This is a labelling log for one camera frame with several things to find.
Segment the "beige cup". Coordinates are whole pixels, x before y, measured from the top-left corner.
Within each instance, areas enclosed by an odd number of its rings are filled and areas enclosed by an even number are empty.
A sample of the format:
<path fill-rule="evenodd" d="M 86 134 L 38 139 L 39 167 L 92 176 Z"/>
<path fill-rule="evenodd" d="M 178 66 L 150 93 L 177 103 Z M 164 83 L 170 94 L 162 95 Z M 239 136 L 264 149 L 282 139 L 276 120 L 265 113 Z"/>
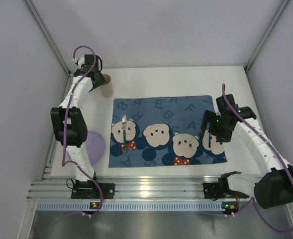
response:
<path fill-rule="evenodd" d="M 108 74 L 103 74 L 103 77 L 105 79 L 105 83 L 102 85 L 102 95 L 105 98 L 110 98 L 113 95 L 111 76 Z"/>

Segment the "blue handled fork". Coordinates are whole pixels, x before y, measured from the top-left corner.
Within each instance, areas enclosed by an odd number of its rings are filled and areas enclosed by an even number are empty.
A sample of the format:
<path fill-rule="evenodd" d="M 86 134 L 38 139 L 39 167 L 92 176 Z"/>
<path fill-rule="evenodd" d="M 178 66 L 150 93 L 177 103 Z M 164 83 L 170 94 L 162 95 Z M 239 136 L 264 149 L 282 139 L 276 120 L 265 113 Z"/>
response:
<path fill-rule="evenodd" d="M 126 143 L 126 126 L 127 126 L 127 117 L 122 115 L 122 129 L 123 129 L 123 152 L 127 152 L 127 143 Z"/>

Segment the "blue cartoon bear placemat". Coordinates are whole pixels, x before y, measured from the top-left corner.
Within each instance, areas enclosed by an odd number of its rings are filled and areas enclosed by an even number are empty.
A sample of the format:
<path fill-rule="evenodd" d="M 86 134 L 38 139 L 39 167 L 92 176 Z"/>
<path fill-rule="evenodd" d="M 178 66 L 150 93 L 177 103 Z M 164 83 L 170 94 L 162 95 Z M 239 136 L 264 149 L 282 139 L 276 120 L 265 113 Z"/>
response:
<path fill-rule="evenodd" d="M 212 96 L 114 99 L 110 133 L 110 168 L 219 164 L 203 148 L 199 135 Z M 123 152 L 122 115 L 127 117 L 127 152 Z"/>

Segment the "blue metal spoon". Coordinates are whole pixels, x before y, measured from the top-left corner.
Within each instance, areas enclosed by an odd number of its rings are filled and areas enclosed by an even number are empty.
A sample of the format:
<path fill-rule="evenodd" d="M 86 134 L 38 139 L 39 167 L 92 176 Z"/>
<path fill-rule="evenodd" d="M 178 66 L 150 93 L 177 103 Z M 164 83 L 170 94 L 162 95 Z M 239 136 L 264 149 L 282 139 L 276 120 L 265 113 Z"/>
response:
<path fill-rule="evenodd" d="M 211 148 L 211 135 L 208 133 L 208 148 Z"/>

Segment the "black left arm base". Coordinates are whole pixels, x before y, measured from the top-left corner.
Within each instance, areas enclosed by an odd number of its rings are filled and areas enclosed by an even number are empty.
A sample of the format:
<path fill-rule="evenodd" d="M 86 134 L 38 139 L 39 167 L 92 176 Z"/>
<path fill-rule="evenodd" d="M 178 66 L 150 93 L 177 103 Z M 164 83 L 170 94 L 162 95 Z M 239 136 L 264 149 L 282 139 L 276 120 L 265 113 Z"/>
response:
<path fill-rule="evenodd" d="M 113 199 L 115 194 L 115 184 L 99 183 L 103 199 Z M 76 180 L 72 187 L 72 199 L 100 199 L 100 191 L 92 181 L 82 182 Z"/>

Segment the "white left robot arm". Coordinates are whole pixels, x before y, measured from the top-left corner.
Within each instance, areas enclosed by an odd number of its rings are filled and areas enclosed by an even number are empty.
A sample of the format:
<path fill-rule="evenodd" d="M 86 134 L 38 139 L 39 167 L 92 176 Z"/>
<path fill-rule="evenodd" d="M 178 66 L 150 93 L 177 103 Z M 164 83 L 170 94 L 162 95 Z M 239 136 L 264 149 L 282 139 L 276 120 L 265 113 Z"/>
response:
<path fill-rule="evenodd" d="M 86 54 L 75 59 L 77 70 L 73 74 L 69 91 L 58 107 L 50 111 L 55 139 L 62 149 L 62 166 L 72 165 L 76 181 L 92 181 L 95 170 L 89 162 L 86 150 L 88 127 L 82 114 L 84 102 L 92 90 L 103 85 L 106 80 L 101 73 L 102 60 L 97 55 Z"/>

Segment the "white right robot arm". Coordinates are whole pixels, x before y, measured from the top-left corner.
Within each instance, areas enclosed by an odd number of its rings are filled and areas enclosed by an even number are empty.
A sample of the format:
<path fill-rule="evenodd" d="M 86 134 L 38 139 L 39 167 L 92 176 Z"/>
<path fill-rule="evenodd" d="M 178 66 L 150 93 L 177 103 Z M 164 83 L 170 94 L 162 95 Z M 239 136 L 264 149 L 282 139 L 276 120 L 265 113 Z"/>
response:
<path fill-rule="evenodd" d="M 227 144 L 241 140 L 256 162 L 257 175 L 232 171 L 218 178 L 225 195 L 242 193 L 268 209 L 293 202 L 293 166 L 273 147 L 250 107 L 239 107 L 232 94 L 216 99 L 218 112 L 206 110 L 199 135 L 205 150 L 217 159 Z"/>

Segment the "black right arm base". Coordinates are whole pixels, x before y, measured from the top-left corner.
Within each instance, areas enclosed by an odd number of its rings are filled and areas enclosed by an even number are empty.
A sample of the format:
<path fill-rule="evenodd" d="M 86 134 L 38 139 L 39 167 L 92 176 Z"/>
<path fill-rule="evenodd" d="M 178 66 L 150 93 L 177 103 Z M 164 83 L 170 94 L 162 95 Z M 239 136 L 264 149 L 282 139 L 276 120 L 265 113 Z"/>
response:
<path fill-rule="evenodd" d="M 224 173 L 220 177 L 218 177 L 217 182 L 213 183 L 203 183 L 203 192 L 204 198 L 216 201 L 218 199 L 236 199 L 237 196 L 239 199 L 247 199 L 249 198 L 248 195 L 243 194 L 241 192 L 232 191 L 229 189 L 229 185 L 227 179 L 231 175 L 241 174 L 239 171 L 232 171 L 229 173 Z"/>

